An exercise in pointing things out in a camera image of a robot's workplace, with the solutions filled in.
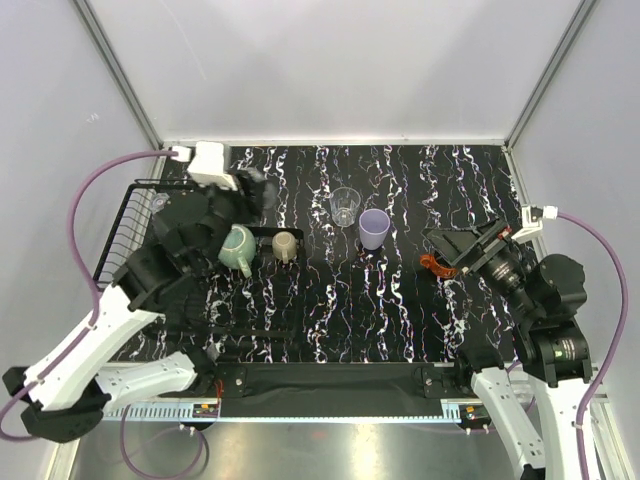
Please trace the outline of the green glazed ceramic mug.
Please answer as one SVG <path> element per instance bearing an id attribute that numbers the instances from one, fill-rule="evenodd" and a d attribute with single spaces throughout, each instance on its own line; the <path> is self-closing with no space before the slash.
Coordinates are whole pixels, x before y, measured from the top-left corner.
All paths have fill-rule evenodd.
<path id="1" fill-rule="evenodd" d="M 238 270 L 245 278 L 252 276 L 251 264 L 257 252 L 253 233 L 245 226 L 233 224 L 218 255 L 222 265 Z"/>

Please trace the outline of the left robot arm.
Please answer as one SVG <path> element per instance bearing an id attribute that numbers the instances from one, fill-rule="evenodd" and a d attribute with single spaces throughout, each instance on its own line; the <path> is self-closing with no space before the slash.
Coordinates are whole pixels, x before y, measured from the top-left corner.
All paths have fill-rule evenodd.
<path id="1" fill-rule="evenodd" d="M 210 355 L 193 345 L 118 373 L 104 365 L 133 336 L 193 293 L 219 262 L 233 226 L 259 220 L 276 192 L 259 171 L 231 173 L 231 183 L 201 185 L 168 200 L 151 216 L 152 241 L 135 250 L 93 308 L 49 354 L 29 367 L 11 367 L 2 381 L 20 418 L 24 440 L 76 440 L 108 412 L 168 393 L 209 394 L 215 385 Z"/>

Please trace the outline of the small beige mug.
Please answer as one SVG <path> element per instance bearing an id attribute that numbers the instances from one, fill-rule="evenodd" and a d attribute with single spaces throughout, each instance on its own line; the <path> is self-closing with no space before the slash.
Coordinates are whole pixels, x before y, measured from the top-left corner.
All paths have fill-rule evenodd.
<path id="1" fill-rule="evenodd" d="M 273 255 L 283 263 L 292 261 L 297 254 L 297 241 L 295 236 L 288 231 L 282 231 L 273 236 Z"/>

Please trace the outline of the small clear glass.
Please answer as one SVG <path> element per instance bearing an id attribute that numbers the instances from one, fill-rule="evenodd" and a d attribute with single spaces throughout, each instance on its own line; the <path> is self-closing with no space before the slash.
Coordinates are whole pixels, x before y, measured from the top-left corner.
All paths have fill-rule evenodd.
<path id="1" fill-rule="evenodd" d="M 170 195 L 166 192 L 156 193 L 150 200 L 149 209 L 152 215 L 157 214 L 170 203 Z"/>

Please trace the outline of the orange black mug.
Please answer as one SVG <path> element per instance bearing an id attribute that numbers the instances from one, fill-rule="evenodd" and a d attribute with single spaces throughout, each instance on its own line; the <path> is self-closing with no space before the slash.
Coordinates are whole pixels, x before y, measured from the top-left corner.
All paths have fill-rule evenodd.
<path id="1" fill-rule="evenodd" d="M 444 280 L 454 278 L 458 271 L 450 266 L 441 264 L 434 255 L 424 254 L 420 256 L 420 265 L 429 270 L 436 277 Z"/>

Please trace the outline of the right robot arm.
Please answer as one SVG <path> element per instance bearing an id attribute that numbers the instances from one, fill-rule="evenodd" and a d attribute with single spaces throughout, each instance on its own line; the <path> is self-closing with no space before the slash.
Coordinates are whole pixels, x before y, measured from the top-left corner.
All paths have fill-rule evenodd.
<path id="1" fill-rule="evenodd" d="M 516 317 L 513 345 L 540 415 L 533 426 L 513 391 L 499 352 L 489 346 L 462 351 L 453 385 L 477 396 L 501 439 L 517 479 L 575 479 L 582 465 L 595 466 L 593 446 L 576 434 L 592 430 L 575 416 L 593 370 L 586 337 L 575 316 L 586 302 L 581 264 L 563 254 L 527 268 L 516 253 L 509 225 L 494 219 L 467 229 L 429 229 L 427 240 L 459 274 L 477 274 Z"/>

